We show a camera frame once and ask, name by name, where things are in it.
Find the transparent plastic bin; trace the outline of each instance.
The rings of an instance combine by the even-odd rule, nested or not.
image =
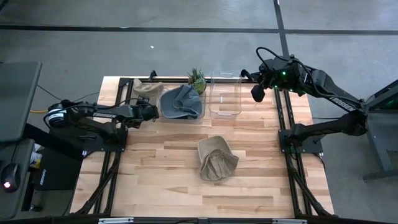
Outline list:
[[[178,88],[179,86],[181,86],[180,83],[176,83],[176,88]],[[163,90],[162,94],[158,96],[158,100],[157,100],[157,107],[158,107],[158,111],[159,111],[159,121],[160,122],[165,122],[165,123],[181,123],[181,124],[200,124],[203,121],[203,117],[205,116],[206,113],[206,92],[204,91],[201,95],[199,95],[200,97],[200,101],[201,101],[201,115],[198,116],[198,118],[191,118],[191,119],[172,119],[172,118],[165,118],[162,114],[162,110],[161,110],[161,105],[160,105],[160,97],[166,93],[169,90],[172,90],[173,88],[168,88],[168,86],[165,86],[165,89]]]
[[[242,112],[241,81],[238,73],[211,73],[209,110],[220,118],[232,118]]]

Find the wooden table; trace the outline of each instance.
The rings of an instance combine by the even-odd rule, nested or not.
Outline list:
[[[99,104],[114,104],[119,78],[104,77]],[[119,167],[112,216],[293,217],[285,158],[277,138],[280,127],[275,95],[267,90],[263,102],[256,103],[251,88],[252,84],[242,84],[242,112],[234,119],[214,118],[206,106],[201,124],[158,119],[155,123],[142,123],[140,129],[130,129]],[[295,121],[311,124],[307,97],[290,97]],[[198,172],[197,142],[216,135],[226,138],[233,154],[239,157],[238,167],[225,180],[204,181]],[[83,161],[71,212],[78,210],[98,186],[103,157],[104,153],[95,152]],[[311,154],[302,157],[308,187],[333,213],[321,162]],[[297,192],[304,211],[301,190]]]

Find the potted plant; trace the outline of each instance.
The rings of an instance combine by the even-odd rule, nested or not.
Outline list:
[[[192,85],[199,95],[201,95],[206,90],[206,79],[205,75],[201,70],[197,68],[192,68],[192,74],[188,73],[188,84]]]

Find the gray floor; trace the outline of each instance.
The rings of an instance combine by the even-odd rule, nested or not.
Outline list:
[[[287,29],[398,29],[398,1],[394,0],[280,0],[280,6]],[[0,12],[0,22],[277,28],[272,0],[10,0]],[[287,36],[290,53],[326,71],[358,98],[367,98],[398,78],[397,41],[398,36]],[[148,75],[151,70],[184,75],[192,66],[205,73],[242,68],[255,72],[260,64],[254,52],[258,46],[281,54],[278,34],[0,31],[0,61],[43,62],[40,85],[70,100],[98,91],[105,75]],[[42,110],[55,102],[38,89],[32,109]],[[344,113],[323,99],[310,98],[310,105],[314,117]],[[45,129],[41,118],[31,114],[29,121]],[[366,137],[334,134],[322,144],[335,213],[398,222],[398,179],[362,181],[364,174],[378,169]],[[67,200],[58,201],[46,212],[62,213]]]

